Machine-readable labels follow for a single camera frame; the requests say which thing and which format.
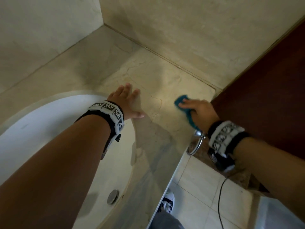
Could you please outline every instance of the black cable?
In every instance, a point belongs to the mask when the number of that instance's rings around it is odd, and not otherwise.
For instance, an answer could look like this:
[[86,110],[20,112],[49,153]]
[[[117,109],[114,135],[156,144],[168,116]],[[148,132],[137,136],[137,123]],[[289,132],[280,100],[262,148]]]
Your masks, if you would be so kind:
[[234,176],[235,174],[238,174],[238,173],[240,173],[240,172],[242,172],[242,171],[244,171],[244,170],[245,170],[245,169],[242,169],[242,170],[240,170],[240,171],[238,171],[238,172],[236,172],[236,173],[233,173],[233,174],[229,175],[228,177],[226,177],[226,178],[224,179],[224,181],[222,182],[222,185],[221,185],[221,187],[220,187],[219,198],[218,198],[218,216],[219,216],[219,221],[220,221],[220,224],[221,224],[221,228],[222,228],[222,229],[224,229],[224,226],[222,225],[222,220],[221,220],[220,212],[219,212],[219,204],[220,204],[220,196],[221,196],[222,187],[223,187],[225,181],[226,181],[229,177],[232,177],[232,176]]

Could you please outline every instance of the brown wooden door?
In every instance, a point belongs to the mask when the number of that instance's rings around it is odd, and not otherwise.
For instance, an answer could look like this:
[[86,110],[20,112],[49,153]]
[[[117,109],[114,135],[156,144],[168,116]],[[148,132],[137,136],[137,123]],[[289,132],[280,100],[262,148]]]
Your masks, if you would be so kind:
[[305,159],[305,22],[212,104],[221,119]]

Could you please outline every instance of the pant leg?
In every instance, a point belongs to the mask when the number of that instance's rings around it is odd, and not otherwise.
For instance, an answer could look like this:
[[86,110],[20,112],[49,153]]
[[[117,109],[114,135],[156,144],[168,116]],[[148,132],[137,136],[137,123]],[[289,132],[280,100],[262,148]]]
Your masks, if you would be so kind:
[[150,229],[184,229],[178,219],[166,211],[156,213]]

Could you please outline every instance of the shoe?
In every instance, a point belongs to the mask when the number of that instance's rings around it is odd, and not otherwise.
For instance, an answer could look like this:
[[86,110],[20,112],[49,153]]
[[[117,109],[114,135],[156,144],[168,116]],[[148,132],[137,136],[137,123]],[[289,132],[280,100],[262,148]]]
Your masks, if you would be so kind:
[[170,189],[168,189],[165,193],[165,196],[164,196],[157,212],[161,212],[162,210],[164,210],[167,213],[171,214],[174,204],[175,204],[175,196],[174,196],[173,192]]

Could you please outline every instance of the white sink basin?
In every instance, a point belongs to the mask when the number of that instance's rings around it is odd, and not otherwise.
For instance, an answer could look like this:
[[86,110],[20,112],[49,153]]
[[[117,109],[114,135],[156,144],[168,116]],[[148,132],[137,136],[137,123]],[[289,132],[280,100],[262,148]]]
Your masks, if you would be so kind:
[[[4,131],[0,135],[0,185],[41,147],[73,124],[90,105],[105,99],[98,95],[75,95],[50,103],[44,100],[47,104],[41,107],[38,104],[38,108],[35,104],[35,110],[29,113],[22,110],[9,119],[11,126],[6,131],[7,123],[0,127],[0,132]],[[127,120],[120,142],[112,143],[98,166],[74,229],[96,228],[112,210],[115,204],[108,205],[107,198],[114,189],[119,190],[120,198],[128,185],[134,143],[135,130],[132,121]]]

